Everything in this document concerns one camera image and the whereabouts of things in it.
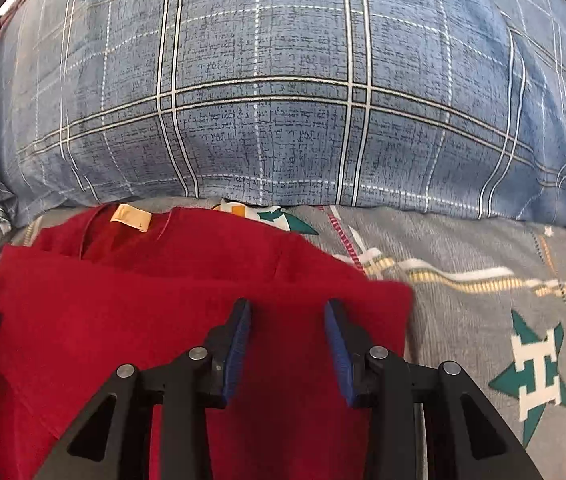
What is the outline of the blue plaid pillow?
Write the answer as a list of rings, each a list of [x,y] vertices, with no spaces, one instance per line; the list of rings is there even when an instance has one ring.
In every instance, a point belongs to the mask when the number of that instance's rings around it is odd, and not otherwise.
[[[25,0],[0,230],[130,198],[566,223],[565,0]]]

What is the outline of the red knit sweater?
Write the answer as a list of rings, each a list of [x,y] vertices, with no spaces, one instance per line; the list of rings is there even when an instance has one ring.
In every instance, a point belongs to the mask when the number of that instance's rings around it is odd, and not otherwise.
[[[236,395],[208,419],[218,479],[358,479],[368,418],[338,391],[324,307],[344,302],[405,348],[407,285],[373,281],[301,236],[217,210],[155,214],[146,232],[85,211],[0,257],[0,478],[30,479],[117,366],[200,344],[251,302]]]

